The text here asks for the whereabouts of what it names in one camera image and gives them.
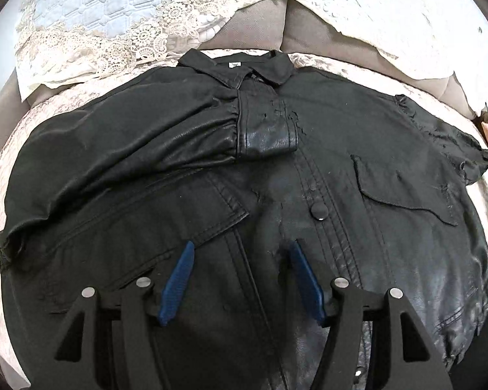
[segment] snap button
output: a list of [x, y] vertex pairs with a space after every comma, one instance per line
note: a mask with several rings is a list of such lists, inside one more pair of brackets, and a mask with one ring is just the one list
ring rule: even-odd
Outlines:
[[318, 221], [322, 221], [329, 217], [329, 210], [323, 202], [316, 202], [311, 207], [311, 215]]

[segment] white lace trim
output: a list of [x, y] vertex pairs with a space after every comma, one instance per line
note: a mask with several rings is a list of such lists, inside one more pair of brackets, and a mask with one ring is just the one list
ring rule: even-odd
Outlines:
[[25, 0], [15, 48], [22, 99], [40, 84], [56, 88], [131, 72], [138, 64], [185, 53], [207, 41], [239, 8], [261, 0], [164, 0], [156, 15], [115, 38], [68, 30], [62, 22], [37, 29], [36, 0]]

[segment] pocket flap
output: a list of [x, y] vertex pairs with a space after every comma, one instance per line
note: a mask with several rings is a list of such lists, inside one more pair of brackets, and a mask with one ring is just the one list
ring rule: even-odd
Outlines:
[[432, 185], [422, 177], [366, 163], [356, 155], [352, 159], [363, 195], [387, 205], [429, 211], [452, 226], [459, 224], [446, 186]]
[[207, 171], [155, 183], [111, 209], [98, 205], [101, 215], [52, 248], [43, 269], [47, 277], [40, 280], [57, 290], [41, 292], [52, 299], [52, 311], [66, 310], [85, 286], [119, 289], [170, 251], [182, 250], [186, 241], [197, 248], [248, 216], [229, 188]]

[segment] white quilt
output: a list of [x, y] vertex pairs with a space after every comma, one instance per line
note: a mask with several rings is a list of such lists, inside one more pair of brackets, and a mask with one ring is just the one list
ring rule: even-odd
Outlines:
[[[220, 57], [228, 53], [238, 52], [238, 50], [212, 50], [205, 51], [211, 57]], [[251, 54], [262, 54], [264, 51], [249, 50]], [[444, 121], [458, 127], [460, 130], [473, 135], [484, 147], [484, 141], [479, 135], [474, 124], [464, 118], [457, 111], [449, 108], [443, 103], [436, 100], [423, 91], [419, 91], [408, 85], [397, 82], [383, 75], [371, 72], [360, 67], [335, 61], [329, 58], [316, 57], [307, 54], [292, 54], [291, 60], [297, 67], [315, 66], [318, 69], [327, 70], [335, 74], [344, 76], [354, 82], [360, 83], [378, 91], [390, 95], [405, 94], [416, 101], [430, 113], [443, 119]], [[169, 59], [166, 61], [154, 63], [153, 65], [144, 65], [136, 67], [131, 73], [122, 76], [110, 76], [104, 79], [93, 79], [84, 84], [77, 84], [74, 87], [63, 91], [59, 95], [52, 97], [44, 103], [30, 110], [24, 118], [18, 123], [16, 129], [7, 141], [4, 149], [0, 154], [0, 230], [5, 223], [4, 213], [4, 196], [7, 188], [8, 178], [17, 158], [18, 152], [31, 131], [41, 122], [56, 114], [73, 110], [85, 104], [86, 102], [97, 98], [111, 89], [129, 81], [136, 75], [159, 65], [175, 65], [176, 61]], [[488, 241], [488, 171], [483, 178], [474, 185], [468, 186], [468, 193], [474, 202], [477, 212], [481, 218], [484, 227], [486, 239]], [[9, 341], [6, 324], [4, 321], [4, 312], [1, 302], [0, 292], [0, 356], [9, 363], [19, 374], [24, 376], [14, 350]]]

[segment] black leather shirt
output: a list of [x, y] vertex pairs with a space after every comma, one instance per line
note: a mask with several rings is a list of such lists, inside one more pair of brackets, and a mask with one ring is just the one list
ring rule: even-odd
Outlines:
[[[449, 367], [488, 312], [465, 189], [487, 168], [474, 138], [405, 96], [278, 52], [190, 50], [22, 147], [0, 233], [15, 352], [32, 376], [81, 289], [121, 288], [191, 240], [185, 300], [155, 335], [172, 388], [307, 389], [327, 330], [282, 256], [304, 239], [336, 276], [402, 289]], [[362, 365], [369, 347], [367, 324]]]

